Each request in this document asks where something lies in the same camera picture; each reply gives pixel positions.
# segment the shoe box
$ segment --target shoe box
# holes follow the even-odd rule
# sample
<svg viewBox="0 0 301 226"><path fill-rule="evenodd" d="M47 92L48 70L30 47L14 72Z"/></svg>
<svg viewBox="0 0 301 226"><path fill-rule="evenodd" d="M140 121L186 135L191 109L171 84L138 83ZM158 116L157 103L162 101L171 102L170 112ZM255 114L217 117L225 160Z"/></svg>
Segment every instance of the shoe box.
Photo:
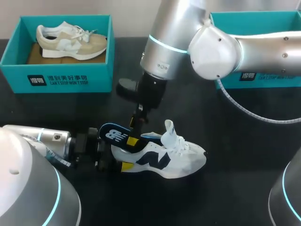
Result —
<svg viewBox="0 0 301 226"><path fill-rule="evenodd" d="M301 31L298 11L214 12L212 23L228 34L257 35L275 32ZM232 73L221 79L226 89L301 87L301 76Z"/></svg>
<svg viewBox="0 0 301 226"><path fill-rule="evenodd" d="M106 36L106 51L82 61L71 57L43 58L36 40L37 27L57 27L63 21ZM103 93L112 89L114 55L110 15L22 16L0 67L14 93Z"/></svg>

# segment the white sneaker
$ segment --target white sneaker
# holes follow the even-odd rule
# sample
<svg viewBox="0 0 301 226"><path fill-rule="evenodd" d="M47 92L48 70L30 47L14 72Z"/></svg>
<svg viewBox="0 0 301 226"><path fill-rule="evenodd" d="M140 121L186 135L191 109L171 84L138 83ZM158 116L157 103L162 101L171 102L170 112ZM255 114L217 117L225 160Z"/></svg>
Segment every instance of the white sneaker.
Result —
<svg viewBox="0 0 301 226"><path fill-rule="evenodd" d="M107 48L106 37L93 33L66 22L52 28L40 25L37 28L37 41L43 49L43 57L88 60L102 54Z"/></svg>
<svg viewBox="0 0 301 226"><path fill-rule="evenodd" d="M203 148L178 136L171 120L165 121L165 127L166 133L162 136L155 133L147 134L152 137L160 136L163 146L149 142L140 152L129 153L111 145L116 160L134 163L132 168L124 172L151 170L164 178L172 179L188 176L205 165Z"/></svg>

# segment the new balance logo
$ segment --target new balance logo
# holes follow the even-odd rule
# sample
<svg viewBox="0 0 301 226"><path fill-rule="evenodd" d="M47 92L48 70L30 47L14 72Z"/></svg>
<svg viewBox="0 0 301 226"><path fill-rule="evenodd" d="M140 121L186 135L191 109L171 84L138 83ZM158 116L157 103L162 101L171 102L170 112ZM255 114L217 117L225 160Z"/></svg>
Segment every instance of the new balance logo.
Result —
<svg viewBox="0 0 301 226"><path fill-rule="evenodd" d="M159 154L157 152L147 152L141 159L136 163L139 165L150 164L151 167L157 168L159 170L164 169L170 163L170 158L167 153L158 161Z"/></svg>
<svg viewBox="0 0 301 226"><path fill-rule="evenodd" d="M111 129L109 133L105 135L107 138L110 138L112 140L115 140L116 142L119 142L126 138L128 135L127 134L122 134L121 132Z"/></svg>

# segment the shoe insole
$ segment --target shoe insole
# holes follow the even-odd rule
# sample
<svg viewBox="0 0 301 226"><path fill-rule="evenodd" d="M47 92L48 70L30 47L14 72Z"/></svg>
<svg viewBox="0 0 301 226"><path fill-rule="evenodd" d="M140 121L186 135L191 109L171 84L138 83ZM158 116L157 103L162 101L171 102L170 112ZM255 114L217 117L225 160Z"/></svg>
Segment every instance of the shoe insole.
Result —
<svg viewBox="0 0 301 226"><path fill-rule="evenodd" d="M159 137L141 136L135 146L127 144L131 130L114 123L106 123L99 130L99 137L110 145L119 147L130 153L141 151L149 142L162 145Z"/></svg>

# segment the box logo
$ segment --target box logo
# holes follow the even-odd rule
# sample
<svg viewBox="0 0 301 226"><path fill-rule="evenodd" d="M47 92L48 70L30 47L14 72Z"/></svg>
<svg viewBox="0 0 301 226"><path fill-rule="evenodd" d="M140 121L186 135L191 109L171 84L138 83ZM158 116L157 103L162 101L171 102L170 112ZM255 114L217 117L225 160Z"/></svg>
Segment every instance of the box logo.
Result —
<svg viewBox="0 0 301 226"><path fill-rule="evenodd" d="M47 85L43 75L28 75L27 77L32 86L46 86Z"/></svg>
<svg viewBox="0 0 301 226"><path fill-rule="evenodd" d="M240 81L254 81L257 73L241 73Z"/></svg>

